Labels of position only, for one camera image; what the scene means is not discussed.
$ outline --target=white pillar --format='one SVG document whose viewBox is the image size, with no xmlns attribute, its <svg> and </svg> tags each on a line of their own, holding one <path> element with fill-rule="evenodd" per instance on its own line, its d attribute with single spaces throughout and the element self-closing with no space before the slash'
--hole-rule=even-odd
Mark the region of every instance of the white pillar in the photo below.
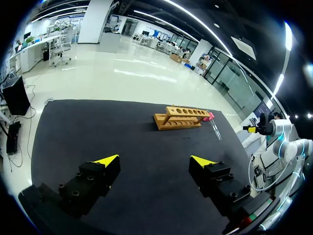
<svg viewBox="0 0 313 235">
<path fill-rule="evenodd" d="M 98 43 L 113 0 L 90 0 L 79 33 L 78 43 Z"/>
<path fill-rule="evenodd" d="M 195 66 L 199 58 L 203 55 L 203 53 L 207 54 L 211 48 L 212 45 L 208 41 L 201 39 L 189 59 L 190 65 Z"/>
</svg>

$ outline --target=yellow object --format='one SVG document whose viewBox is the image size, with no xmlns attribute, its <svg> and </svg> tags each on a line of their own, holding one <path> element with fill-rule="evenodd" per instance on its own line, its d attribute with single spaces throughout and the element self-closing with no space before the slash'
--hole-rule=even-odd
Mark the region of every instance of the yellow object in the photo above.
<svg viewBox="0 0 313 235">
<path fill-rule="evenodd" d="M 200 166 L 202 166 L 202 168 L 204 168 L 205 165 L 209 165 L 209 164 L 216 164 L 216 162 L 207 160 L 207 159 L 203 159 L 203 158 L 199 158 L 197 156 L 191 155 L 191 158 L 194 158 Z"/>
<path fill-rule="evenodd" d="M 103 158 L 103 159 L 94 161 L 92 163 L 101 163 L 103 165 L 106 165 L 106 167 L 107 167 L 116 157 L 119 157 L 119 155 L 116 154 L 116 155 L 113 155 L 113 156 L 110 156 L 110 157 L 107 157 L 107 158 Z"/>
<path fill-rule="evenodd" d="M 255 133 L 256 132 L 256 128 L 255 127 L 249 127 L 248 128 L 248 132 Z"/>
</svg>

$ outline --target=computer monitor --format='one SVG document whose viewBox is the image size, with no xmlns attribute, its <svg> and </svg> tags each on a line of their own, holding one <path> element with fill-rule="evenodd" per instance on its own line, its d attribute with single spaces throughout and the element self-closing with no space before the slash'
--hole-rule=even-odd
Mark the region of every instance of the computer monitor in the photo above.
<svg viewBox="0 0 313 235">
<path fill-rule="evenodd" d="M 29 36 L 30 36 L 30 32 L 29 32 L 29 33 L 24 34 L 24 39 L 28 38 Z"/>
<path fill-rule="evenodd" d="M 147 31 L 142 31 L 142 34 L 148 36 L 148 35 L 149 35 L 149 32 L 147 32 Z"/>
</svg>

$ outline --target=cardboard box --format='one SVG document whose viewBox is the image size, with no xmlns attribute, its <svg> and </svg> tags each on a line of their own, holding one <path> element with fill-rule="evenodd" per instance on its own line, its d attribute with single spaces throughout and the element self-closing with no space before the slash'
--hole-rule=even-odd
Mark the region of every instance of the cardboard box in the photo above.
<svg viewBox="0 0 313 235">
<path fill-rule="evenodd" d="M 176 61 L 177 63 L 181 63 L 182 58 L 176 54 L 171 54 L 170 58 L 174 61 Z"/>
<path fill-rule="evenodd" d="M 187 64 L 189 64 L 189 63 L 190 63 L 190 61 L 189 61 L 189 60 L 187 60 L 187 59 L 182 59 L 182 61 L 183 61 L 183 62 L 185 62 L 185 63 L 187 63 Z"/>
</svg>

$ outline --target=yellow triangle marker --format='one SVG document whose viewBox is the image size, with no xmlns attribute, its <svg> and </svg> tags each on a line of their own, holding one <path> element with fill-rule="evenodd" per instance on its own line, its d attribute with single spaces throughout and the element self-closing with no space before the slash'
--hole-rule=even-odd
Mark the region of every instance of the yellow triangle marker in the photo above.
<svg viewBox="0 0 313 235">
<path fill-rule="evenodd" d="M 103 159 L 94 161 L 92 163 L 100 163 L 100 164 L 106 165 L 106 167 L 107 167 L 116 157 L 119 157 L 119 155 L 116 154 L 116 155 L 113 155 L 113 156 L 110 156 L 107 158 L 103 158 Z"/>
<path fill-rule="evenodd" d="M 191 158 L 194 158 L 200 166 L 202 166 L 202 168 L 204 168 L 205 165 L 209 165 L 209 164 L 216 164 L 216 162 L 207 160 L 207 159 L 203 159 L 203 158 L 199 158 L 197 156 L 191 155 Z"/>
</svg>

